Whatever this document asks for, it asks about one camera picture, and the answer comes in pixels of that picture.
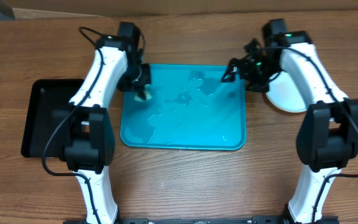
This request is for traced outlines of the green sponge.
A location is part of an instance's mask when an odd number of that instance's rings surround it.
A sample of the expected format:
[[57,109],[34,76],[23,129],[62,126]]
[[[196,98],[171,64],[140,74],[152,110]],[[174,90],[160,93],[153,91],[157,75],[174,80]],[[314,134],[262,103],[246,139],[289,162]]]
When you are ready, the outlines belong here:
[[135,94],[134,99],[135,99],[136,101],[139,101],[139,102],[144,102],[144,101],[149,101],[149,100],[151,100],[151,99],[152,99],[152,96],[151,96],[151,94],[150,94],[149,91],[144,90],[144,91],[137,92],[137,93]]

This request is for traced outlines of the light blue plate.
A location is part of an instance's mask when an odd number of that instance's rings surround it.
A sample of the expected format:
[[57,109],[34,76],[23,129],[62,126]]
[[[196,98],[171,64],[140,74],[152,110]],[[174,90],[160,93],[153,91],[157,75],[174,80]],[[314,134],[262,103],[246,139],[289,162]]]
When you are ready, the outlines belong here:
[[271,78],[266,96],[274,106],[282,111],[289,113],[306,111],[303,98],[287,72],[277,73]]

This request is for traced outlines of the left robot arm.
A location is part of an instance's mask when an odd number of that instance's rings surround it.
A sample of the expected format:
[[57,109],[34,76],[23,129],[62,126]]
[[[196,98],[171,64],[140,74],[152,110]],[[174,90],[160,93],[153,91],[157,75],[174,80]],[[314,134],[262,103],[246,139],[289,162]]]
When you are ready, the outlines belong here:
[[55,177],[75,177],[85,206],[85,223],[119,223],[109,166],[115,150],[108,109],[116,90],[149,101],[150,65],[143,62],[145,37],[132,22],[121,22],[117,35],[99,33],[92,41],[93,64],[69,107],[55,113],[58,125],[42,153],[44,170]]

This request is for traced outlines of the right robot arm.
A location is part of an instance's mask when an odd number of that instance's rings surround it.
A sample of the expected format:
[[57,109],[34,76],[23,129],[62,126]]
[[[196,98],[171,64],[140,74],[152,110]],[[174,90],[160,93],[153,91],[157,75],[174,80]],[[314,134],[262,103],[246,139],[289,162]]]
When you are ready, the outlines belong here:
[[268,21],[263,41],[245,45],[243,58],[230,59],[222,82],[240,78],[247,91],[270,93],[287,74],[306,108],[296,137],[303,164],[295,193],[279,216],[254,216],[253,223],[337,223],[322,208],[335,178],[358,154],[358,99],[350,99],[331,79],[310,36],[289,31],[283,19]]

